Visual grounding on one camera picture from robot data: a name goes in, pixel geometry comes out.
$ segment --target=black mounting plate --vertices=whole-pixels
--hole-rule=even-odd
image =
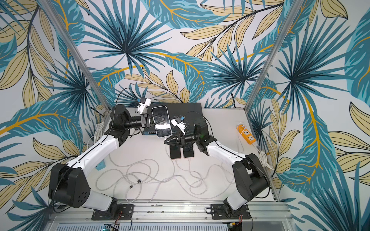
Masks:
[[[119,221],[129,221],[132,218],[132,213],[134,211],[134,205],[133,204],[119,204],[117,205],[117,211],[120,214],[122,212],[121,217],[118,219]],[[114,217],[111,216],[105,216],[99,212],[99,210],[96,211],[96,213],[92,214],[91,220],[93,221],[114,221],[117,219],[117,215]]]
[[[249,208],[248,205],[246,204],[244,204],[237,211],[235,211],[231,217],[226,216],[226,213],[223,210],[223,204],[211,204],[210,208],[212,220],[234,220],[234,219],[238,220],[239,215],[243,217],[243,220],[250,219]]]

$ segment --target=white table surface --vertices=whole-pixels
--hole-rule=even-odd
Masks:
[[[131,116],[135,115],[133,108],[128,108]],[[240,142],[238,141],[238,132],[236,130],[236,126],[239,122],[243,122],[247,128],[250,130],[246,115],[244,110],[242,109],[202,109],[203,115],[209,120],[211,123],[214,137],[218,139],[220,143],[223,145],[237,151],[238,145],[240,151],[242,151],[242,147]],[[163,180],[167,177],[171,177],[173,173],[173,165],[172,162],[175,164],[174,160],[171,160],[166,152],[165,148],[167,148],[167,152],[169,154],[169,146],[163,143],[164,138],[158,138],[155,135],[144,136],[144,135],[136,135],[129,137],[126,142],[113,151],[110,155],[112,160],[118,165],[129,165],[135,163],[137,161],[143,159],[154,159],[159,164],[159,172],[156,176],[156,179]],[[257,150],[254,146],[249,145],[245,140],[241,138],[242,145],[244,148],[244,154],[254,153],[257,154]],[[123,173],[126,173],[127,167],[116,167],[112,164],[109,157],[105,159],[106,167],[100,171],[94,169],[90,175],[87,177],[88,183],[92,190],[98,191],[95,187],[96,179],[107,170],[110,169],[119,169]],[[194,157],[191,158],[191,170],[199,172],[202,177],[204,177],[209,169],[209,167],[213,164],[221,165],[221,162],[215,158],[207,156],[206,154],[200,152],[194,144]],[[152,168],[151,176],[154,176],[157,172],[157,165],[154,161],[145,161],[144,163],[148,164]],[[181,168],[188,170],[189,169],[189,161],[188,159],[181,158],[178,159],[178,164]],[[227,169],[229,172],[232,173],[232,167],[222,164],[222,166]],[[144,172],[149,173],[149,169],[147,166],[143,164],[134,165],[129,169],[129,172]],[[183,175],[186,180],[191,184],[197,179],[192,177],[188,171],[183,171],[179,169],[175,164],[175,174]],[[145,175],[136,174],[139,179],[144,180]],[[114,183],[117,179],[121,177],[120,173],[117,171],[110,171],[105,173],[97,182],[99,188],[106,188]],[[129,177],[132,181],[136,181],[134,177]],[[186,182],[177,177],[179,182],[183,185],[183,187],[189,192],[189,186]],[[204,180],[207,184],[208,190],[202,195],[198,195],[199,198],[194,198],[188,195],[179,185],[176,180],[171,180],[167,183],[162,183],[154,197],[154,200],[176,200],[176,201],[220,201],[227,198],[236,188],[235,184],[231,184],[230,187],[221,195],[213,198],[207,199],[210,197],[214,197],[224,191],[229,183],[225,179],[225,175],[223,171],[218,167],[212,167],[209,171],[209,176]],[[118,199],[124,199],[126,191],[129,189],[129,184],[125,180],[121,180],[116,187],[115,190],[115,197]],[[158,186],[157,183],[149,183],[142,185],[142,192],[138,199],[151,199],[156,187]],[[198,193],[204,190],[204,186],[199,188],[192,189],[193,192]],[[104,193],[109,196],[113,196],[113,187],[107,189],[105,191],[98,191]],[[129,200],[134,199],[139,192],[139,186],[135,185],[132,189],[129,190],[128,198]],[[264,197],[268,192],[268,189],[265,189],[263,192],[259,194],[260,197]],[[268,197],[264,199],[254,198],[252,201],[274,201],[272,194],[270,193]]]

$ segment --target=power outlet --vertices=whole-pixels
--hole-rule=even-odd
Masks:
[[[252,134],[245,128],[245,125],[239,125],[238,132],[242,134],[242,137],[247,141],[248,144],[251,145],[256,141]]]

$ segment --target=metal grille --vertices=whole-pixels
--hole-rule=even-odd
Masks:
[[[121,223],[119,231],[128,231],[130,223]],[[59,224],[57,231],[102,231],[104,223]],[[130,231],[228,231],[226,224],[133,223]]]

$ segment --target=black smartphone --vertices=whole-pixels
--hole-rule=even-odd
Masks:
[[[194,157],[193,145],[186,146],[182,149],[184,158]]]
[[[171,157],[171,159],[180,159],[181,158],[180,147],[170,145],[169,146],[169,156]]]
[[[172,135],[171,123],[169,121],[168,110],[166,106],[152,108],[152,114],[164,118],[164,121],[155,125],[155,131],[158,137]]]

